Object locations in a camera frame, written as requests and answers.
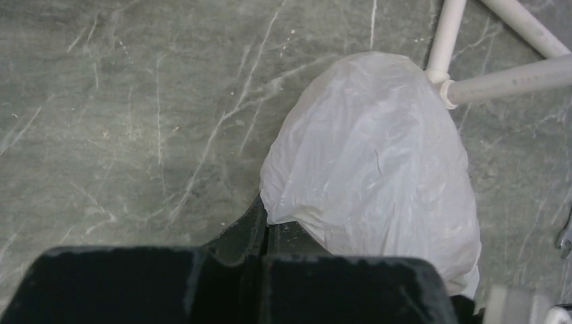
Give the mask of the white plastic bag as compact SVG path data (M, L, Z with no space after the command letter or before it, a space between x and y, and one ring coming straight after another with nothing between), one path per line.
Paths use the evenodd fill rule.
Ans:
M480 226L467 152L425 73L402 55L336 61L288 113L260 171L268 223L333 254L417 257L474 297Z

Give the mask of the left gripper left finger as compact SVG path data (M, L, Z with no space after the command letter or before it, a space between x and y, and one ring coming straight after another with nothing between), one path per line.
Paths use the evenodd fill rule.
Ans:
M255 323L266 211L202 246L59 246L28 268L2 323Z

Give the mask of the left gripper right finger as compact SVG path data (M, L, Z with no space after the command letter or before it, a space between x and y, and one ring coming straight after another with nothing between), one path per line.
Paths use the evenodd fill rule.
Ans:
M427 261L323 254L300 226L274 225L262 261L262 323L457 323Z

